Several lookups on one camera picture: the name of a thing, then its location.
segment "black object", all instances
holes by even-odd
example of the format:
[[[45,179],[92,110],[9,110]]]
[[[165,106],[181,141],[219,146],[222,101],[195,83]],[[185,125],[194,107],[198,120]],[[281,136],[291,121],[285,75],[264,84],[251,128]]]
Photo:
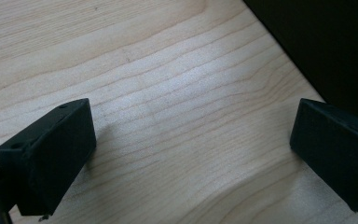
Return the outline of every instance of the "black object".
[[[52,215],[96,148],[89,99],[60,105],[0,146],[0,223]]]
[[[358,212],[358,118],[331,105],[302,99],[290,145]]]
[[[324,100],[358,116],[358,0],[244,0]]]

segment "table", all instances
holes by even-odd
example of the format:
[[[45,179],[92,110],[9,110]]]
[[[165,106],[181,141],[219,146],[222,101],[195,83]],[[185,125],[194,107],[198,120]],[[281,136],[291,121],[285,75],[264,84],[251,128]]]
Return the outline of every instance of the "table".
[[[43,222],[358,223],[289,147],[321,97],[240,0],[0,1],[0,144],[79,98],[97,150]]]

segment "light wood tabletop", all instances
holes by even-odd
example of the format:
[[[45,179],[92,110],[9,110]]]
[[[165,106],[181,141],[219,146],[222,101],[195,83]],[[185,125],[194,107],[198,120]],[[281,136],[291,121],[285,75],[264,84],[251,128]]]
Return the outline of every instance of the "light wood tabletop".
[[[80,98],[97,150],[42,223],[358,223],[291,151],[321,98],[241,0],[0,1],[0,145]]]

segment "wooden table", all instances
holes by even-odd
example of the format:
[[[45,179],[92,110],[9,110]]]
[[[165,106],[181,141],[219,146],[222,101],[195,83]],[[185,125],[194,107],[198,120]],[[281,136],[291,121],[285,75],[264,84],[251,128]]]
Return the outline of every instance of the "wooden table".
[[[0,1],[0,144],[79,98],[97,151],[46,223],[358,223],[290,150],[321,98],[240,0]]]

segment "tabletop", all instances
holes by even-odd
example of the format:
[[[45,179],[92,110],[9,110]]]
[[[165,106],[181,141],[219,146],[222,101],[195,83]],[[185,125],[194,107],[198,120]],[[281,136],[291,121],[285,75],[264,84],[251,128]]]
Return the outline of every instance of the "tabletop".
[[[0,144],[80,98],[97,149],[42,223],[358,223],[291,151],[322,99],[241,0],[0,1]]]

